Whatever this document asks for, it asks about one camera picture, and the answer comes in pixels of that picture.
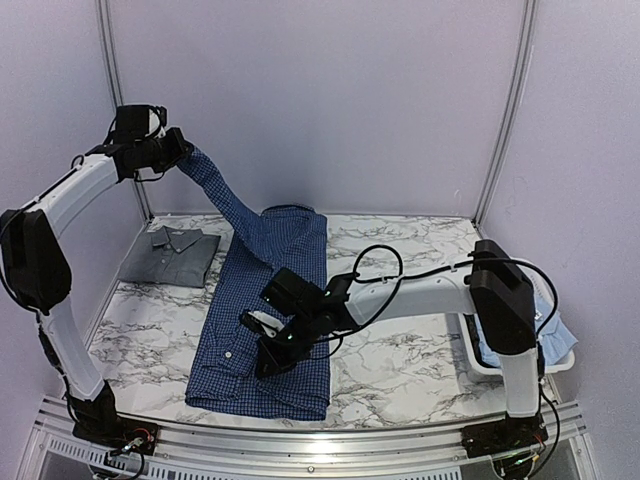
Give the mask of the blue checked long sleeve shirt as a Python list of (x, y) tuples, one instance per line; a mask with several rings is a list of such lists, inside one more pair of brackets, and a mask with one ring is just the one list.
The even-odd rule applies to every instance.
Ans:
[(260, 337), (242, 325), (241, 316), (260, 311), (281, 323), (287, 321), (260, 297), (283, 267), (325, 286), (326, 217), (299, 204), (254, 212), (199, 148), (178, 167), (201, 187), (233, 229), (192, 363), (186, 404), (264, 419), (325, 420), (331, 386), (327, 344), (315, 346), (312, 359), (291, 371), (259, 379), (255, 369)]

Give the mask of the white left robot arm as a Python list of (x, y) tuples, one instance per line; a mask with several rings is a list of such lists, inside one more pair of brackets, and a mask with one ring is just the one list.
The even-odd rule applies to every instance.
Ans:
[(142, 169), (163, 175), (192, 149), (179, 128), (168, 127), (165, 107), (120, 106), (101, 144), (76, 156), (47, 190), (1, 216), (1, 283), (19, 307), (35, 315), (80, 438), (116, 445), (139, 429), (118, 414), (113, 391), (80, 337), (70, 302), (71, 268), (59, 239), (100, 195)]

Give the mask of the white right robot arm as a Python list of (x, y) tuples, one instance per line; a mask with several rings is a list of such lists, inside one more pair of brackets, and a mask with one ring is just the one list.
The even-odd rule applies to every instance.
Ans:
[(325, 288), (281, 268), (260, 297), (287, 323), (257, 310), (244, 312), (240, 321), (259, 336), (255, 374), (264, 379), (310, 359), (315, 346), (339, 341), (378, 321), (434, 314), (475, 316), (498, 356), (506, 393), (506, 418), (497, 423), (495, 438), (515, 448), (534, 431), (544, 375), (543, 328), (535, 322), (528, 271), (545, 274), (488, 239), (476, 242), (468, 259), (452, 265), (367, 279), (352, 269), (333, 276)]

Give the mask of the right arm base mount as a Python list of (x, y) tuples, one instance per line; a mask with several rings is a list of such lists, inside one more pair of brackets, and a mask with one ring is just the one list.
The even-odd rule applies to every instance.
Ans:
[(467, 456), (478, 458), (538, 445), (548, 439), (548, 432), (537, 417), (505, 417), (465, 426), (461, 430), (461, 438)]

